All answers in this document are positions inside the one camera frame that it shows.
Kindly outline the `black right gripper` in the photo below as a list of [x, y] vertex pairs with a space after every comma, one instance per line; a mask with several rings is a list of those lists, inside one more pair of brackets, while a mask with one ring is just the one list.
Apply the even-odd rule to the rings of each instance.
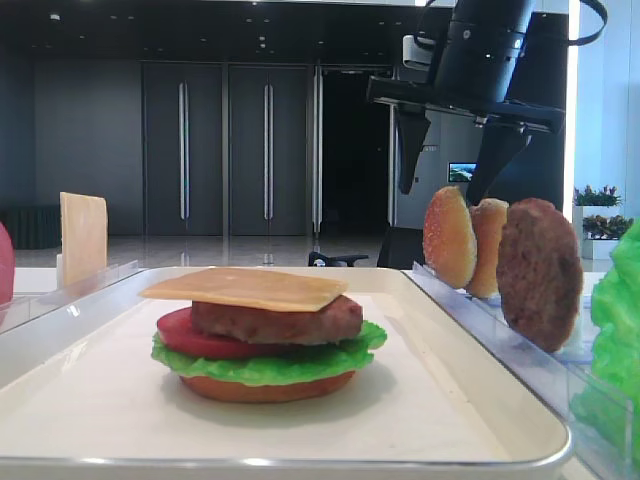
[[471, 118], [486, 125], [466, 191], [468, 203], [479, 203], [501, 171], [531, 141], [529, 130], [559, 133], [564, 127], [564, 111], [554, 107], [516, 100], [494, 102], [441, 92], [431, 85], [371, 76], [367, 99], [397, 107], [400, 172], [398, 187], [408, 195], [425, 137], [431, 126], [427, 111]]

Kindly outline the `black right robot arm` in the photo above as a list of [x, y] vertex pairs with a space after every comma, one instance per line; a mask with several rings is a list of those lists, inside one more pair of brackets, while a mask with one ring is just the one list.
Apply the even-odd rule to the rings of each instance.
[[561, 131], [563, 110], [506, 97], [526, 47], [533, 8], [531, 1], [459, 1], [438, 38], [414, 33], [403, 40], [405, 64], [425, 68], [425, 80], [370, 78], [368, 100], [387, 104], [395, 112], [402, 194], [412, 189], [431, 126], [430, 111], [468, 117], [483, 130], [466, 193], [471, 205], [486, 196], [504, 168], [529, 145], [533, 133]]

